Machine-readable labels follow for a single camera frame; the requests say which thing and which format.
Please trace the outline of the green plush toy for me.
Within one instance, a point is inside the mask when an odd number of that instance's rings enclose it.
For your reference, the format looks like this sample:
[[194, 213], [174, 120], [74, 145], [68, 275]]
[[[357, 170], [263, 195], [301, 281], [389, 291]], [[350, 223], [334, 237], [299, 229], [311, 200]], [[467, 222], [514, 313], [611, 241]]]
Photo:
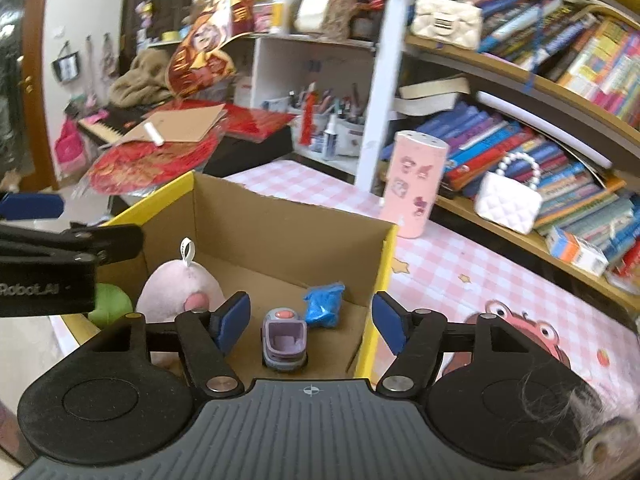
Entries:
[[120, 287], [98, 283], [96, 284], [94, 309], [87, 314], [87, 318], [93, 325], [103, 330], [133, 310], [134, 306], [129, 296]]

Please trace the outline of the cream quilted pearl purse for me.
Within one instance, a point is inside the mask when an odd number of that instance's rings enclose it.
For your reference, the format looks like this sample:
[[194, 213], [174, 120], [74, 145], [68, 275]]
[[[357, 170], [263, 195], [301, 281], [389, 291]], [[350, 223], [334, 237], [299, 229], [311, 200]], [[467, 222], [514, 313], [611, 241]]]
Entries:
[[473, 0], [416, 0], [413, 36], [476, 51], [482, 36], [482, 10]]

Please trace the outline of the pink pig plush toy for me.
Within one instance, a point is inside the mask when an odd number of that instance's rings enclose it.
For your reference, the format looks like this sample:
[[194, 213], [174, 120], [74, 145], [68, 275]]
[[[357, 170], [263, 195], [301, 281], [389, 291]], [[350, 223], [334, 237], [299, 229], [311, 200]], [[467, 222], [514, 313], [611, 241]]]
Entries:
[[180, 258], [161, 264], [145, 282], [136, 311], [148, 322], [172, 322], [183, 312], [215, 311], [224, 303], [219, 282], [194, 257], [194, 241], [185, 237]]

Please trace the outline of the brown cardboard sheet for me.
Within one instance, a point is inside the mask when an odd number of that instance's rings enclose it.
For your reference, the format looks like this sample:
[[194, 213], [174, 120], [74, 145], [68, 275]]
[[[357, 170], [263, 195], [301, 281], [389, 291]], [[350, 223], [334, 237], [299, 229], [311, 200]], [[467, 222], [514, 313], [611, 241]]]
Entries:
[[160, 110], [126, 133], [120, 142], [198, 143], [224, 117], [224, 104]]

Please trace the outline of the wooden bookshelf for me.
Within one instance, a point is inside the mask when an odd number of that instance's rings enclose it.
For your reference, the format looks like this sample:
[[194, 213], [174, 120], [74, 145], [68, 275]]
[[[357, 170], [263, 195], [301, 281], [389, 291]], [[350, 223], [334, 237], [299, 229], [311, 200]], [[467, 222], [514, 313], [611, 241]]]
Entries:
[[[613, 9], [604, 8], [621, 21], [639, 26], [639, 0], [602, 0], [611, 3]], [[402, 54], [406, 51], [420, 62], [451, 68], [466, 73], [477, 89], [494, 96], [488, 105], [502, 106], [502, 101], [513, 107], [527, 110], [528, 115], [548, 122], [555, 129], [570, 133], [577, 140], [606, 159], [596, 164], [612, 162], [613, 167], [634, 177], [629, 184], [639, 183], [639, 131], [608, 114], [602, 108], [583, 99], [548, 79], [484, 54], [461, 50], [450, 46], [439, 46], [433, 41], [409, 36], [405, 40], [406, 21], [410, 0], [385, 0], [380, 41], [375, 50], [373, 78], [363, 146], [357, 166], [355, 185], [363, 191], [371, 191], [375, 181], [378, 154], [386, 138], [390, 112], [398, 83]], [[456, 197], [454, 200], [439, 197], [442, 208], [465, 218], [487, 231], [493, 232], [518, 245], [524, 250], [547, 260], [567, 274], [608, 296], [622, 308], [639, 312], [639, 296], [632, 296], [612, 286], [605, 278], [593, 276], [553, 259], [547, 252], [544, 240], [532, 233], [524, 236], [501, 226], [487, 222], [474, 214], [469, 200]]]

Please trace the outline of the purple toy car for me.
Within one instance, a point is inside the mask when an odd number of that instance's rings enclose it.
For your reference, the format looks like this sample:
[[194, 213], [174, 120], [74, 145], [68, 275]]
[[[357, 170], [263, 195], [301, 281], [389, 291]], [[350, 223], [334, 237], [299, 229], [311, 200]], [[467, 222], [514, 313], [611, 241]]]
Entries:
[[307, 354], [308, 327], [297, 312], [289, 308], [270, 310], [262, 320], [262, 364], [282, 373], [304, 367]]

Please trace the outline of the black keyboard piano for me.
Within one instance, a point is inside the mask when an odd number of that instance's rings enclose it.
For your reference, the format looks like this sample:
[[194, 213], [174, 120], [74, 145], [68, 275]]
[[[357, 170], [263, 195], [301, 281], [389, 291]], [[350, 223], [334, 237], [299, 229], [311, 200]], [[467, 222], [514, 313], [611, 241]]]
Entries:
[[81, 118], [77, 125], [82, 133], [99, 146], [117, 143], [142, 122], [145, 109], [107, 106], [96, 114]]

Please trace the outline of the blue packet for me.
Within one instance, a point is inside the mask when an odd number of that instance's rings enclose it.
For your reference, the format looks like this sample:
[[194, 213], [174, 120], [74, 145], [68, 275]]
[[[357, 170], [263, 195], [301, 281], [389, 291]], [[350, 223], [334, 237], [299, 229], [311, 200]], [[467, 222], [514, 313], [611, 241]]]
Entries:
[[305, 322], [309, 327], [334, 328], [340, 320], [340, 310], [345, 285], [336, 282], [313, 287], [304, 296]]

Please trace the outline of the red gold fortune god decoration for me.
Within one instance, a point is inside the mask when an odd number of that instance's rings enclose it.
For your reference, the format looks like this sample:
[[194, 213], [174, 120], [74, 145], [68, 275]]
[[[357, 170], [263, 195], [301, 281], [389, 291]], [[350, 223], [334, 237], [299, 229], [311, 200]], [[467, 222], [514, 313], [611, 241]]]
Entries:
[[235, 74], [224, 47], [254, 32], [255, 0], [207, 0], [167, 67], [171, 93], [186, 98]]

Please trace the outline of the brown blanket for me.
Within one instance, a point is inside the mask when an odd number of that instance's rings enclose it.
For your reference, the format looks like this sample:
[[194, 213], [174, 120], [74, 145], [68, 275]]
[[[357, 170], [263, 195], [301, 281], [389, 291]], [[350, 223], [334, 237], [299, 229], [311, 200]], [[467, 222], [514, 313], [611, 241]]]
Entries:
[[114, 106], [128, 108], [151, 105], [171, 97], [167, 82], [169, 55], [158, 49], [142, 50], [132, 61], [128, 72], [117, 78], [108, 90]]

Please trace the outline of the pink cylindrical cup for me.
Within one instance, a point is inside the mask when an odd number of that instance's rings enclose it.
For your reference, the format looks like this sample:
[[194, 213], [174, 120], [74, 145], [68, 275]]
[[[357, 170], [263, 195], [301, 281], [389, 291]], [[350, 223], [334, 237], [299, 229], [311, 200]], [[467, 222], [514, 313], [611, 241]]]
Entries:
[[444, 174], [449, 146], [413, 130], [396, 134], [386, 176], [382, 220], [395, 223], [403, 238], [421, 237]]

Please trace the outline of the white quilted pearl purse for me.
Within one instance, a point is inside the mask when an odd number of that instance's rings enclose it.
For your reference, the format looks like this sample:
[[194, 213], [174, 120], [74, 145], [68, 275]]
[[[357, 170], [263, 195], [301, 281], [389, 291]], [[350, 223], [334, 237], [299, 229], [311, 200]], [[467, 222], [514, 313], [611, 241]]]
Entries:
[[[533, 174], [525, 183], [506, 176], [512, 162], [529, 164]], [[532, 156], [524, 152], [506, 154], [495, 172], [484, 175], [474, 210], [480, 218], [526, 235], [533, 229], [542, 204], [539, 182], [540, 168]]]

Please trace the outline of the orange white small box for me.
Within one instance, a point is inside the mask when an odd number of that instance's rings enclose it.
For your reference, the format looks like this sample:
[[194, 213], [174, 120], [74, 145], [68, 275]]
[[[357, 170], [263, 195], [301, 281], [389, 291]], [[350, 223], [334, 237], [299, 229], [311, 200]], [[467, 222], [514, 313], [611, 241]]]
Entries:
[[546, 236], [546, 245], [555, 259], [597, 278], [608, 266], [608, 259], [599, 247], [562, 229], [552, 228]]

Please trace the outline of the yellow cardboard box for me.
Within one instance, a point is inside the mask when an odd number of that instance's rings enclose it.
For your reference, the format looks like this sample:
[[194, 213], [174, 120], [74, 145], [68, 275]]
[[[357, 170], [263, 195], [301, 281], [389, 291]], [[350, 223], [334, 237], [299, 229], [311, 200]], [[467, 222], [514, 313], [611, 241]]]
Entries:
[[194, 172], [113, 222], [141, 226], [143, 250], [134, 260], [101, 266], [98, 282], [137, 299], [151, 273], [177, 258], [180, 242], [189, 237], [196, 262], [213, 274], [225, 295], [248, 293], [250, 324], [227, 359], [244, 384], [277, 375], [262, 365], [260, 328], [266, 313], [275, 307], [303, 312], [307, 289], [335, 282], [346, 287], [340, 320], [334, 328], [312, 330], [308, 363], [296, 376], [370, 377], [376, 350], [370, 305], [390, 281], [396, 243], [392, 224], [265, 196], [247, 184]]

